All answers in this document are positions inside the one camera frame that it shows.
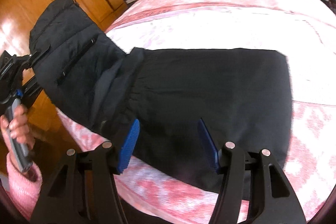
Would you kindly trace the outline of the person's left hand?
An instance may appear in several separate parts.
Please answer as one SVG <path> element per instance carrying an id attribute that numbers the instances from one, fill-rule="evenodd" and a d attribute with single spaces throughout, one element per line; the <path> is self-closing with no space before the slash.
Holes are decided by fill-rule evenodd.
<path id="1" fill-rule="evenodd" d="M 9 152 L 12 152 L 11 138 L 15 139 L 19 144 L 26 144 L 29 150 L 33 149 L 35 139 L 29 128 L 27 109 L 24 105 L 16 107 L 14 118 L 11 122 L 4 115 L 1 116 L 1 133 Z"/>

